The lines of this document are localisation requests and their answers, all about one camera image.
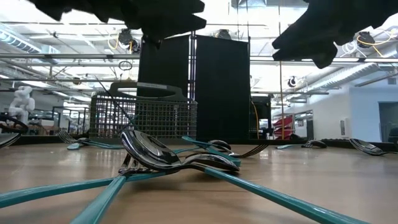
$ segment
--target table surface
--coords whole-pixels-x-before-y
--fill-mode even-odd
[[[126,152],[66,144],[0,150],[0,192],[113,177]],[[243,153],[254,146],[233,146]],[[352,149],[277,150],[243,159],[239,177],[370,223],[397,223],[398,156]],[[0,210],[0,223],[69,223],[102,190],[42,198]],[[126,183],[102,223],[314,223],[196,170]]]

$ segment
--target black partition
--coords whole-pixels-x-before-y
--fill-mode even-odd
[[[189,35],[165,39],[160,49],[142,44],[138,81],[172,85],[188,95]],[[162,90],[138,89],[137,96],[167,96]]]
[[[197,139],[248,139],[248,43],[197,36]]]

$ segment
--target ceiling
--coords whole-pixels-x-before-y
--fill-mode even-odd
[[[62,17],[61,22],[51,19],[40,12],[33,4],[25,0],[4,0],[0,8],[0,22],[2,26],[13,30],[30,43],[51,45],[63,54],[128,54],[128,50],[120,45],[116,46],[116,38],[119,31],[126,28],[122,21],[110,20],[108,24],[102,24],[94,15],[85,12],[72,11]],[[285,5],[278,6],[279,1],[266,1],[267,6],[231,7],[231,0],[202,0],[205,11],[198,14],[208,21],[206,28],[198,30],[200,35],[215,35],[220,29],[228,29],[232,38],[240,41],[248,41],[251,37],[251,56],[271,56],[275,50],[272,41],[283,32],[290,24],[294,23],[306,10],[307,4],[302,0],[285,1]],[[395,45],[398,39],[398,15],[390,17],[385,24],[378,28],[368,28],[371,35],[379,43],[377,50],[382,51],[390,45]],[[133,36],[141,38],[142,32],[134,30]],[[375,48],[360,49],[355,42],[348,43],[338,48],[338,57],[366,57],[376,55]],[[0,44],[0,53],[21,53],[14,47]],[[103,60],[91,60],[90,63],[109,63]],[[124,72],[118,67],[112,71],[106,67],[69,67],[61,71],[59,77],[88,77],[95,75],[101,79],[114,79],[115,74],[123,73],[123,78],[136,79],[139,60],[132,60],[132,70]],[[48,73],[49,67],[31,67],[42,73]],[[280,78],[282,88],[288,89],[287,80],[291,77],[302,78],[308,74],[317,73],[319,69],[306,65],[284,65],[278,63],[251,65],[251,75],[256,84],[252,90],[279,91]],[[83,84],[79,87],[70,85],[71,88],[98,88],[99,85]]]

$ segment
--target basket handle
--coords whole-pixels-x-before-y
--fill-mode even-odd
[[[156,90],[164,90],[164,91],[169,91],[174,93],[173,95],[170,96],[163,96],[163,97],[150,97],[152,99],[157,98],[157,99],[170,99],[173,100],[187,100],[186,97],[182,95],[182,90],[179,87],[176,86],[170,86],[170,85],[161,85],[161,84],[154,84],[154,83],[144,83],[144,82],[114,82],[111,84],[111,88],[109,89],[109,92],[112,95],[117,95],[120,94],[118,91],[120,88],[152,88]]]

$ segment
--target wire basket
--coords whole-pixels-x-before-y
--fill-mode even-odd
[[[122,93],[122,88],[153,88],[172,92],[164,97],[142,97]],[[197,102],[182,95],[181,88],[141,82],[112,83],[109,92],[123,110],[134,118],[136,128],[161,140],[181,139],[182,136],[196,138]],[[133,125],[113,103],[106,92],[91,99],[90,139],[120,144],[122,130],[132,130]]]

